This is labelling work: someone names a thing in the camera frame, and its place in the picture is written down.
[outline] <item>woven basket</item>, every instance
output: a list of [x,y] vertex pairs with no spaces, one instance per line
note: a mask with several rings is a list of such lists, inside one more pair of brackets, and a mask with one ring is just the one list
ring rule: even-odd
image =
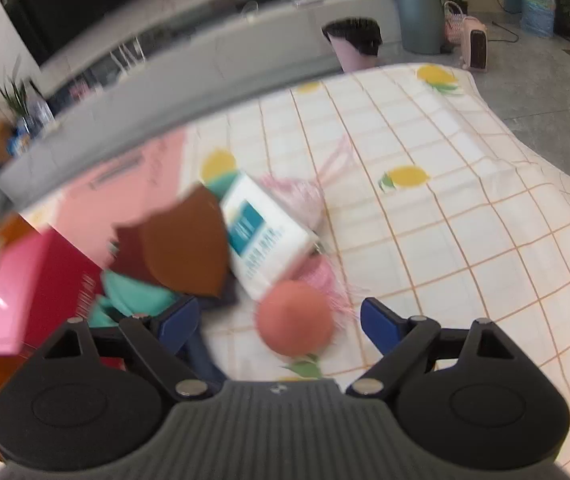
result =
[[[460,45],[460,37],[463,32],[463,20],[465,13],[460,8],[459,4],[448,0],[445,2],[445,37],[449,43]],[[456,7],[458,13],[452,12],[452,8]]]

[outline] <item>gray trash can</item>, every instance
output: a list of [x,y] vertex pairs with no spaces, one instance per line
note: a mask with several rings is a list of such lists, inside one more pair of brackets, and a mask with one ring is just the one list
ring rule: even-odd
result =
[[396,0],[403,48],[416,54],[440,54],[445,40],[442,0]]

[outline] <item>orange ball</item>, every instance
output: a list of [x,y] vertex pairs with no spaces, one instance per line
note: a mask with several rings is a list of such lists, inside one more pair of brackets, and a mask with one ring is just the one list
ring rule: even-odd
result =
[[305,282],[278,283],[256,312],[256,327],[276,353],[299,357],[329,344],[334,319],[327,297]]

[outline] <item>red box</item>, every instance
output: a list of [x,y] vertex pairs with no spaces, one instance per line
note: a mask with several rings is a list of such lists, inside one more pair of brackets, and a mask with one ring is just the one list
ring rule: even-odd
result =
[[87,318],[101,268],[49,229],[0,254],[0,355],[38,348],[70,317]]

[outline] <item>power cord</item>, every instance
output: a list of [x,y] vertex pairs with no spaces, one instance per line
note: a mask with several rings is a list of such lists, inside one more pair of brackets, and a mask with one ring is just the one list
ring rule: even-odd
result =
[[511,11],[505,9],[505,7],[502,6],[502,3],[500,2],[500,0],[496,0],[496,2],[500,5],[500,8],[501,8],[504,12],[507,12],[507,14],[520,14],[520,11],[519,11],[519,12],[511,12]]
[[504,41],[505,43],[518,43],[520,36],[518,34],[516,34],[516,32],[512,32],[509,28],[503,27],[502,25],[499,25],[498,23],[496,23],[494,21],[492,21],[492,25],[495,25],[496,27],[501,28],[502,30],[506,30],[510,34],[513,34],[514,36],[516,36],[516,39],[515,40],[487,40],[487,41]]

